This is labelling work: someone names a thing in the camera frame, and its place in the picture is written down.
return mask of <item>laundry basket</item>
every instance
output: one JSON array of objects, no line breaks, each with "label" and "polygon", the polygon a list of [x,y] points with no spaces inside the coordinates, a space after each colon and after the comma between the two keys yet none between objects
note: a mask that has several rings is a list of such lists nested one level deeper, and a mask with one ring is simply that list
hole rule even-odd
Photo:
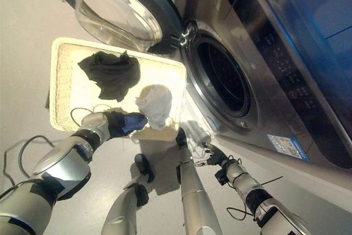
[{"label": "laundry basket", "polygon": [[[136,57],[140,63],[140,80],[138,84],[129,89],[121,102],[99,99],[100,88],[94,81],[90,81],[78,66],[80,61],[98,51],[111,53],[118,57],[127,51],[129,56]],[[166,119],[166,126],[162,130],[154,130],[147,124],[143,130],[135,131],[129,136],[134,139],[171,141],[176,137],[179,128],[186,86],[186,69],[182,63],[100,43],[58,38],[52,45],[51,125],[58,130],[74,132],[78,126],[72,117],[78,124],[81,124],[81,120],[90,112],[108,110],[140,112],[135,99],[140,96],[143,88],[154,85],[163,85],[172,94],[172,106],[169,117]]]}]

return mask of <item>washing machine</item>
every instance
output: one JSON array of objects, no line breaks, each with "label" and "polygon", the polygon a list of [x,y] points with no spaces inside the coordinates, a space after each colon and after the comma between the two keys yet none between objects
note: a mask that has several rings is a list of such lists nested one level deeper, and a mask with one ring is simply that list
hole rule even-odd
[{"label": "washing machine", "polygon": [[[188,91],[216,133],[350,172],[352,143],[345,123],[302,59],[297,33],[284,28],[273,3],[65,1],[81,26],[106,44],[168,58],[179,54],[188,70]],[[302,39],[307,42],[310,35]]]}]

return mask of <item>floor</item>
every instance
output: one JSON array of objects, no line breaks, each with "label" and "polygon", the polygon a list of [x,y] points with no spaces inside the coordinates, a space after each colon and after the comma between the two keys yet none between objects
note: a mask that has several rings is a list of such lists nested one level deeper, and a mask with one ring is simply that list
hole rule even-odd
[{"label": "floor", "polygon": [[[49,111],[44,108],[50,79],[51,43],[57,37],[94,40],[76,22],[74,12],[62,0],[1,0],[1,155],[8,147],[8,172],[16,182],[23,181],[17,166],[21,144],[37,134],[57,142],[70,133],[54,130]],[[185,107],[183,121],[194,119]],[[197,122],[204,124],[201,116]],[[24,153],[24,167],[30,171],[48,150],[35,142]],[[227,155],[238,155],[223,149]],[[137,213],[138,234],[185,234],[180,186],[175,167],[175,143],[114,139],[100,147],[90,163],[92,177],[72,199],[58,202],[45,231],[50,234],[99,234],[110,206],[135,173],[134,155],[143,152],[156,171],[148,189],[149,203]],[[243,157],[243,164],[258,181],[280,176]],[[213,176],[217,168],[198,169],[212,200],[223,234],[259,234],[250,217],[239,222],[225,211],[227,206],[242,208],[237,194],[221,187]],[[0,176],[1,191],[10,187]],[[268,184],[272,195],[308,221],[312,234],[352,234],[352,215],[307,192],[285,178]]]}]

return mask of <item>cable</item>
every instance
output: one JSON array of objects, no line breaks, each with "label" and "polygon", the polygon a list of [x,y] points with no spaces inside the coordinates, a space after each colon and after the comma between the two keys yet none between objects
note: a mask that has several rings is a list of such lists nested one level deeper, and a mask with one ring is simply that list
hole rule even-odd
[{"label": "cable", "polygon": [[[229,159],[229,160],[233,160],[234,158],[233,158],[232,155],[230,155],[230,156],[228,156],[228,159]],[[238,158],[238,159],[237,159],[237,162],[241,165],[241,164],[242,164],[242,159],[241,159],[241,158]],[[272,179],[272,180],[270,180],[270,181],[268,181],[268,182],[262,183],[261,185],[265,185],[265,184],[274,182],[274,181],[279,180],[279,179],[281,179],[281,178],[283,178],[283,176],[280,176],[280,177],[275,178],[275,179]],[[231,187],[232,189],[235,189],[233,186],[230,185],[229,182],[227,182],[227,185],[228,185],[229,187]],[[231,216],[232,218],[234,218],[235,220],[238,220],[238,221],[245,220],[247,215],[250,215],[250,216],[253,217],[253,214],[247,212],[247,206],[246,206],[246,204],[245,204],[244,202],[243,202],[243,205],[244,205],[244,210],[242,210],[242,209],[237,209],[237,208],[235,208],[235,207],[227,207],[226,210],[227,210],[227,212],[230,214],[230,216]],[[242,218],[237,218],[237,217],[235,217],[235,216],[233,216],[233,215],[231,214],[230,210],[235,210],[235,211],[238,211],[238,212],[242,212],[242,213],[244,213],[244,216],[243,216]]]},{"label": "cable", "polygon": [[272,179],[272,180],[270,180],[270,181],[268,181],[268,182],[262,183],[261,185],[265,185],[265,184],[268,184],[268,183],[274,182],[274,181],[279,180],[279,179],[281,179],[281,178],[283,178],[283,176],[280,176],[280,177],[275,178],[275,179]]},{"label": "cable", "polygon": [[51,141],[49,141],[49,140],[48,140],[45,136],[43,136],[43,135],[36,135],[36,136],[30,138],[29,140],[27,140],[27,141],[23,144],[23,146],[22,146],[21,149],[20,149],[20,152],[18,153],[18,167],[20,168],[21,173],[22,173],[26,178],[29,178],[29,175],[27,174],[27,172],[26,172],[26,171],[24,170],[24,168],[23,168],[23,165],[22,165],[22,155],[23,155],[24,150],[25,150],[26,147],[28,146],[28,144],[30,144],[30,143],[31,143],[34,139],[36,139],[36,138],[43,138],[43,139],[46,140],[46,142],[47,142],[50,146],[55,147],[55,145],[54,145]]},{"label": "cable", "polygon": [[11,150],[13,147],[10,147],[8,148],[5,152],[4,152],[4,167],[2,169],[2,173],[4,174],[4,176],[6,176],[10,182],[11,182],[11,185],[14,187],[15,186],[15,181],[13,180],[13,178],[11,177],[11,175],[9,175],[7,172],[6,172],[6,166],[7,166],[7,152],[9,150]]},{"label": "cable", "polygon": [[89,110],[88,108],[85,108],[85,107],[75,107],[75,108],[73,108],[73,109],[71,110],[71,112],[70,112],[71,119],[72,119],[72,121],[80,128],[81,125],[78,124],[77,121],[75,121],[75,119],[73,118],[73,115],[72,115],[75,110],[87,110],[87,111],[89,111],[91,114],[93,113],[93,111],[91,111],[91,110]]},{"label": "cable", "polygon": [[[253,216],[253,214],[247,212],[247,206],[246,206],[246,204],[244,202],[243,202],[243,205],[244,205],[244,210],[236,209],[234,207],[227,207],[226,210],[227,210],[227,212],[230,214],[230,216],[232,218],[234,218],[235,220],[242,221],[242,220],[246,219],[247,215]],[[237,217],[235,217],[234,215],[231,214],[230,210],[236,210],[238,212],[242,212],[242,213],[244,213],[244,216],[242,218],[237,218]]]},{"label": "cable", "polygon": [[18,184],[10,187],[9,189],[7,189],[4,193],[2,193],[0,195],[0,199],[2,199],[4,196],[6,196],[8,193],[10,193],[11,191],[13,190],[16,190],[16,188],[18,188],[19,186],[21,186],[22,184],[24,183],[37,183],[37,184],[40,184],[42,183],[43,180],[42,179],[29,179],[29,180],[26,180],[26,181],[23,181],[23,182],[19,182]]},{"label": "cable", "polygon": [[203,147],[201,147],[201,149],[202,149],[202,153],[201,153],[201,155],[198,153],[198,151],[197,151],[197,147],[200,147],[199,145],[197,145],[197,146],[195,146],[194,148],[193,148],[193,152],[195,152],[196,154],[197,154],[197,156],[198,156],[198,158],[204,158],[205,157],[205,155],[206,155],[206,151],[204,150],[204,148]]},{"label": "cable", "polygon": [[106,107],[109,107],[109,109],[112,108],[111,106],[109,106],[109,105],[107,105],[107,104],[98,104],[98,105],[95,105],[95,106],[93,107],[93,113],[95,113],[95,108],[98,107],[98,106],[106,106]]}]

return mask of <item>sticker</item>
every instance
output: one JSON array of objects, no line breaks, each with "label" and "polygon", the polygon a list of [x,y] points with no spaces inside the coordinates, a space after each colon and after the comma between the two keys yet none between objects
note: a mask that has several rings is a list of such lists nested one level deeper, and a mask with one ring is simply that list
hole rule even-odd
[{"label": "sticker", "polygon": [[270,134],[268,134],[268,138],[278,152],[309,162],[307,155],[304,153],[296,139],[279,137]]},{"label": "sticker", "polygon": [[215,120],[212,119],[212,118],[209,117],[209,116],[206,116],[206,117],[207,117],[208,121],[210,121],[209,123],[210,123],[210,125],[212,126],[212,128],[213,128],[215,131],[217,131],[217,130],[219,129],[219,126],[218,126],[218,124],[215,122]]}]

